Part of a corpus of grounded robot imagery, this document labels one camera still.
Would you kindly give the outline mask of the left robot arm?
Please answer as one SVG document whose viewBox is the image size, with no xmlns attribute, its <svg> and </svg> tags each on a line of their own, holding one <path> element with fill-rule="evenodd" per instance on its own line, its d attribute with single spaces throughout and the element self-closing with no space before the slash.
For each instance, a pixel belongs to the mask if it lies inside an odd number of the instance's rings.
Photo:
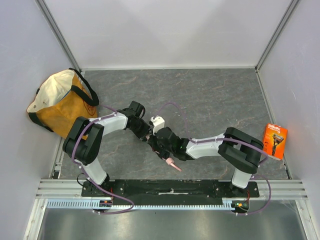
<svg viewBox="0 0 320 240">
<path fill-rule="evenodd" d="M 109 181 L 109 175 L 103 170 L 98 154 L 103 136 L 118 130 L 129 129 L 143 142 L 151 127 L 143 120 L 145 107 L 132 101 L 129 107 L 117 110 L 115 113 L 98 118 L 76 118 L 62 150 L 84 171 L 84 174 L 99 186 Z"/>
</svg>

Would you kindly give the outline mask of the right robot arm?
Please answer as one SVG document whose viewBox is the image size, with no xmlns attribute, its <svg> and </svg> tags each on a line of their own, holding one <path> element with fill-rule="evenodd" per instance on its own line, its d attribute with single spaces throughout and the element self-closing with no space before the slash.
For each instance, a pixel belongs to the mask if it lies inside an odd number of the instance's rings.
<svg viewBox="0 0 320 240">
<path fill-rule="evenodd" d="M 264 152 L 260 140 L 234 127 L 228 127 L 220 135 L 202 139 L 178 137 L 169 127 L 164 127 L 155 134 L 149 134 L 146 140 L 158 157 L 169 164 L 172 163 L 171 156 L 180 161 L 223 157 L 234 166 L 231 184 L 239 189 L 245 189 L 252 175 L 257 173 Z"/>
</svg>

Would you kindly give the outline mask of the pink and black folding umbrella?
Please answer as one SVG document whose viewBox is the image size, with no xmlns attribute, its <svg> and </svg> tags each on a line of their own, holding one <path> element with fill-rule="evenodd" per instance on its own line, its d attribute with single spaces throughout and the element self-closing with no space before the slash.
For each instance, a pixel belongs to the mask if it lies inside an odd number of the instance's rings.
<svg viewBox="0 0 320 240">
<path fill-rule="evenodd" d="M 164 160 L 169 166 L 175 168 L 179 172 L 182 172 L 182 170 L 175 165 L 175 161 L 173 160 L 173 158 L 170 157 L 170 153 L 167 150 L 161 148 L 155 135 L 147 135 L 146 139 L 147 144 L 151 147 L 152 151 L 156 153 L 160 159 Z"/>
</svg>

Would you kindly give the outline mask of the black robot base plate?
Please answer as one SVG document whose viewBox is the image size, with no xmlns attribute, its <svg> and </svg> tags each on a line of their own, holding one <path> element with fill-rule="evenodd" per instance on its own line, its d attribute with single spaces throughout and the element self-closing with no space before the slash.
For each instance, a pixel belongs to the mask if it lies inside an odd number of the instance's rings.
<svg viewBox="0 0 320 240">
<path fill-rule="evenodd" d="M 110 180 L 103 188 L 134 204 L 220 204 L 223 198 L 260 196 L 254 181 L 249 182 L 247 188 L 240 189 L 232 187 L 229 181 L 213 179 L 116 179 Z"/>
</svg>

